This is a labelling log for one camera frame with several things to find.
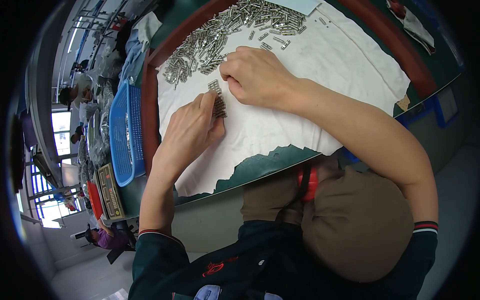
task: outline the purple shirt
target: purple shirt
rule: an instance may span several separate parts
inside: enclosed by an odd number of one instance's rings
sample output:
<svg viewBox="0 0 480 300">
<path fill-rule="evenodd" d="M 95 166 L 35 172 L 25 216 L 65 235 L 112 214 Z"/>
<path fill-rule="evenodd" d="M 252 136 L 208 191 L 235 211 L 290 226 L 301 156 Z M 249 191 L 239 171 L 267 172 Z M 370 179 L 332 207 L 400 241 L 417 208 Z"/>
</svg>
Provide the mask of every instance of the purple shirt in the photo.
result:
<svg viewBox="0 0 480 300">
<path fill-rule="evenodd" d="M 128 236 L 124 232 L 120 232 L 115 227 L 111 227 L 110 229 L 113 231 L 113 237 L 108 235 L 108 233 L 103 229 L 100 229 L 98 231 L 99 236 L 98 236 L 98 241 L 96 242 L 96 244 L 99 247 L 101 247 L 103 249 L 112 250 L 112 249 L 122 248 L 126 244 L 128 244 L 129 239 L 128 239 Z"/>
</svg>

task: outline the digital scale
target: digital scale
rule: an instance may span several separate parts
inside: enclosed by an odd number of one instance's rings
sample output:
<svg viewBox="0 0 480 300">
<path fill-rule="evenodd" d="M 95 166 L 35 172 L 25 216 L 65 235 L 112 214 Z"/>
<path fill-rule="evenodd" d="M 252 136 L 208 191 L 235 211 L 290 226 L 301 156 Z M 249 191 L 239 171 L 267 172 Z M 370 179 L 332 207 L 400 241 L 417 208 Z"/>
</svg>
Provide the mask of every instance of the digital scale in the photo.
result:
<svg viewBox="0 0 480 300">
<path fill-rule="evenodd" d="M 109 163 L 95 173 L 95 184 L 100 195 L 104 216 L 110 220 L 125 218 L 121 205 L 112 164 Z"/>
</svg>

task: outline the pile of metal parts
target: pile of metal parts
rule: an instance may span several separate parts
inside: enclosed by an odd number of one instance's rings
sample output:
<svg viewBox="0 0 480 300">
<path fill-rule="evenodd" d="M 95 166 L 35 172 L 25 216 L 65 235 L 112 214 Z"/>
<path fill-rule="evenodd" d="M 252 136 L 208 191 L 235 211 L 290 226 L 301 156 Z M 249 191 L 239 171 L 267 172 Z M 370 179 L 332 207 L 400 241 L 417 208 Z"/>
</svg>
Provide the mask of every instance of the pile of metal parts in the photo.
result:
<svg viewBox="0 0 480 300">
<path fill-rule="evenodd" d="M 213 116 L 215 118 L 226 118 L 227 112 L 225 111 L 226 105 L 225 101 L 223 100 L 222 96 L 222 89 L 218 85 L 218 79 L 213 80 L 208 84 L 209 91 L 216 91 L 218 94 L 218 98 L 215 100 L 215 104 L 213 105 Z"/>
<path fill-rule="evenodd" d="M 228 36 L 240 32 L 242 26 L 258 28 L 259 31 L 269 30 L 272 34 L 292 36 L 301 34 L 307 27 L 303 25 L 305 15 L 263 0 L 239 0 L 237 5 L 214 14 L 213 18 L 194 30 L 183 43 L 177 47 L 167 59 L 163 76 L 173 89 L 179 82 L 186 82 L 193 72 L 200 71 L 208 75 L 221 64 L 228 53 L 221 53 L 227 43 Z M 254 30 L 250 33 L 252 40 Z M 268 36 L 263 33 L 258 40 Z M 284 50 L 290 41 L 283 42 L 280 49 Z M 265 50 L 273 47 L 263 42 L 260 45 Z"/>
</svg>

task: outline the blue plastic basket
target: blue plastic basket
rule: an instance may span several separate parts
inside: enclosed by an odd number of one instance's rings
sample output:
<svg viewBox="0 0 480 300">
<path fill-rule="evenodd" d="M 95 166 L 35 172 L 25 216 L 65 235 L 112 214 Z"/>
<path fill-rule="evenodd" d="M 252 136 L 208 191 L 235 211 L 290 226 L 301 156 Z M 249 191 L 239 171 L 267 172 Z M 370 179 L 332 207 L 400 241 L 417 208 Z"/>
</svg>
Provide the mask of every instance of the blue plastic basket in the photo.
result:
<svg viewBox="0 0 480 300">
<path fill-rule="evenodd" d="M 130 153 L 127 145 L 130 140 Z M 119 186 L 129 184 L 135 177 L 145 174 L 140 123 L 140 89 L 123 81 L 113 98 L 109 116 L 110 150 L 113 171 Z"/>
</svg>

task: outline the person in purple shirt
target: person in purple shirt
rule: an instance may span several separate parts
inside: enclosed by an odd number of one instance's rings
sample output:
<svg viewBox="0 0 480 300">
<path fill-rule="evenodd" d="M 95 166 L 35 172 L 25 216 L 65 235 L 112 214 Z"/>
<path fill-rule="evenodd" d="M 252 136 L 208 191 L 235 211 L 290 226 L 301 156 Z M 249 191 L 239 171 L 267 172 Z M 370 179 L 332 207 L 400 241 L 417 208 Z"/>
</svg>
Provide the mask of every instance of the person in purple shirt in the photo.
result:
<svg viewBox="0 0 480 300">
<path fill-rule="evenodd" d="M 103 249 L 113 250 L 121 249 L 130 242 L 125 232 L 118 230 L 115 226 L 105 226 L 101 219 L 98 219 L 97 222 L 100 226 L 99 231 L 90 229 L 90 224 L 88 224 L 88 229 L 85 231 L 85 238 L 90 243 Z"/>
</svg>

